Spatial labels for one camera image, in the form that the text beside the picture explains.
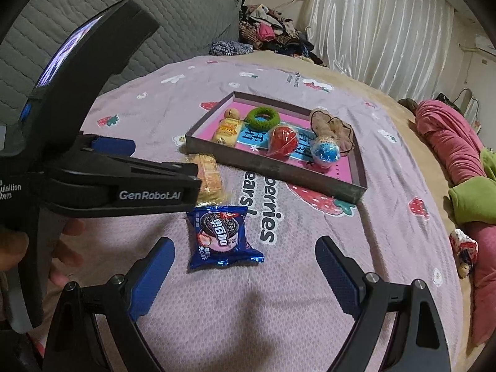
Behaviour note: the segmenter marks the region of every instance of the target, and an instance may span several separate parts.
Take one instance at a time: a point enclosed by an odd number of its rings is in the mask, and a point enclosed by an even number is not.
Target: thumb
[[[22,260],[29,238],[24,232],[0,232],[0,271],[7,271]]]

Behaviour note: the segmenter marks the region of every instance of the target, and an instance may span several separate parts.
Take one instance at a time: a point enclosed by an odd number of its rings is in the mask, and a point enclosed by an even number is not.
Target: wooden ball
[[[241,119],[240,111],[237,109],[227,109],[224,112],[224,118],[239,120]]]

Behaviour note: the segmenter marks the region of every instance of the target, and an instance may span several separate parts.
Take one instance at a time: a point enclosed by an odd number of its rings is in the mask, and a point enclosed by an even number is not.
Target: blue wrapped candy
[[[327,136],[317,137],[310,147],[310,152],[312,153],[313,161],[326,169],[330,168],[341,158],[336,140]]]
[[[204,265],[229,266],[237,261],[264,261],[263,253],[246,241],[246,206],[197,207],[187,216],[194,226],[197,247],[190,269]]]

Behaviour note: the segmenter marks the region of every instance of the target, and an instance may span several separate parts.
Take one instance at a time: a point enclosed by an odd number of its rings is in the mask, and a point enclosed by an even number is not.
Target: blue cookie package
[[[245,216],[248,207],[197,207],[187,216],[194,226],[197,248],[189,268],[204,265],[230,266],[237,261],[264,261],[263,253],[246,241]]]

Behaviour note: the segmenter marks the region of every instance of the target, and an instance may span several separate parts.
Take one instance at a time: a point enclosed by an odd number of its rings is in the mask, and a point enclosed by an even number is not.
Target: metal screw
[[[367,278],[367,281],[375,284],[379,281],[379,276],[376,273],[367,273],[365,278]]]
[[[413,283],[420,290],[423,290],[427,286],[426,283],[423,282],[422,280],[415,280]]]
[[[116,274],[110,279],[110,282],[115,285],[120,285],[124,282],[124,278],[124,275]]]
[[[65,290],[73,290],[75,288],[76,288],[76,283],[74,281],[69,281],[64,287]]]

